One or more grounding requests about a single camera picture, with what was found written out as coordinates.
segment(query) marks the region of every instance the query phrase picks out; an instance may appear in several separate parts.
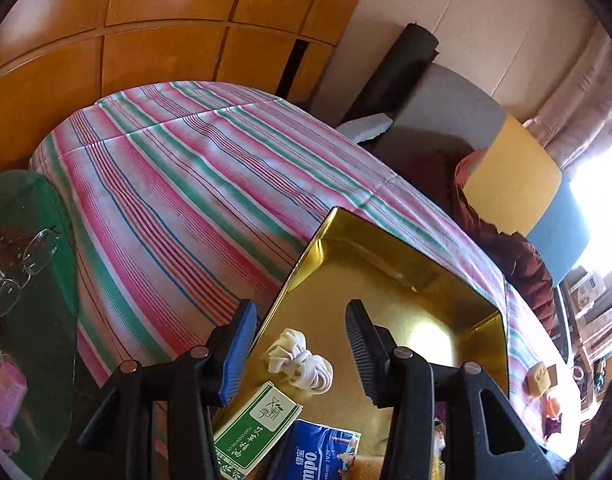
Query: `pink striped fabric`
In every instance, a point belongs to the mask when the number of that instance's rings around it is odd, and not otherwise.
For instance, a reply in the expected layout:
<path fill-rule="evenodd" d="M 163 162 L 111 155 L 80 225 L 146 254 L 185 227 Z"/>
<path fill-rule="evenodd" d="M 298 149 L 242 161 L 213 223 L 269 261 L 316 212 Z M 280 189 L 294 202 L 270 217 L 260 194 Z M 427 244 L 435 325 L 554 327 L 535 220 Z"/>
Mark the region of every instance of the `pink striped fabric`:
<path fill-rule="evenodd" d="M 401 177 L 282 99 L 193 81 L 118 92 L 55 128 L 31 166 L 52 181 L 71 214 L 78 346 L 98 383 L 128 357 L 161 362 L 205 341 L 239 298 L 252 298 L 265 314 L 339 205 L 500 309 L 510 402 L 537 440 L 543 414 L 523 381 L 539 360 L 561 368 L 558 396 L 569 399 L 570 411 L 564 421 L 578 418 L 579 390 L 561 357 L 490 259 Z M 557 451 L 565 455 L 566 446 Z"/>

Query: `soap bar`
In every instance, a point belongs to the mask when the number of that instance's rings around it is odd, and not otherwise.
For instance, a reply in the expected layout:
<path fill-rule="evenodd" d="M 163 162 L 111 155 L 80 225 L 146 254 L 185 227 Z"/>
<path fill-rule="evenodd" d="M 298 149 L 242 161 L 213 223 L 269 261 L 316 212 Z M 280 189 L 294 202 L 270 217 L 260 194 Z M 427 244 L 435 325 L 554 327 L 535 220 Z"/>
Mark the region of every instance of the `soap bar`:
<path fill-rule="evenodd" d="M 291 426 L 301 409 L 271 382 L 264 383 L 214 436 L 221 475 L 228 480 L 242 480 Z"/>
<path fill-rule="evenodd" d="M 550 387 L 550 376 L 548 369 L 543 361 L 538 362 L 534 367 L 528 370 L 528 393 L 532 397 L 541 397 Z"/>

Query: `wooden wardrobe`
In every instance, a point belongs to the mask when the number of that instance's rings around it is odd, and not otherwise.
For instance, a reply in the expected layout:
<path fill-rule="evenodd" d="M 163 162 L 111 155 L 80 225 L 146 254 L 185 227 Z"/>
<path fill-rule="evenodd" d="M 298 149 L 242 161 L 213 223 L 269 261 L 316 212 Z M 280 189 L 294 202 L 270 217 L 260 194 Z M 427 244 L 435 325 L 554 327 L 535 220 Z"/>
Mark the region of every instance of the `wooden wardrobe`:
<path fill-rule="evenodd" d="M 18 0 L 0 25 L 0 171 L 78 108 L 217 80 L 306 101 L 358 0 Z"/>

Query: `pink curtain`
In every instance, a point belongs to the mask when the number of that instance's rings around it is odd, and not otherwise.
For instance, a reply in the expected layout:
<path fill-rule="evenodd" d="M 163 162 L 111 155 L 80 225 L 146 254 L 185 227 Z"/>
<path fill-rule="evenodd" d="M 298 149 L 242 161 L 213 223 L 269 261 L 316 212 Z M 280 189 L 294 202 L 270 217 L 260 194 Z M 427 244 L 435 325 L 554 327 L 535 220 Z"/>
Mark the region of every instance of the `pink curtain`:
<path fill-rule="evenodd" d="M 612 40 L 601 23 L 566 79 L 524 126 L 567 173 L 612 146 Z"/>

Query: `cardboard box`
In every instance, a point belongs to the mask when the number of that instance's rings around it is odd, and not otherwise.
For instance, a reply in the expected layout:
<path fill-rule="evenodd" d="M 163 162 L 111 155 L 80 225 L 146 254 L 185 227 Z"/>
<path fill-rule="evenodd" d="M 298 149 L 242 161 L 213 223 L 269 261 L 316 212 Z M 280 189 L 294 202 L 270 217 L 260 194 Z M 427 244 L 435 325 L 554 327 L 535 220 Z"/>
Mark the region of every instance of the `cardboard box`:
<path fill-rule="evenodd" d="M 214 436 L 222 476 L 242 480 L 297 419 L 301 409 L 271 382 L 264 383 Z"/>
<path fill-rule="evenodd" d="M 556 376 L 556 365 L 548 367 L 548 375 L 550 376 L 550 387 L 548 388 L 548 392 L 551 392 L 557 384 L 559 384 L 559 379 Z"/>

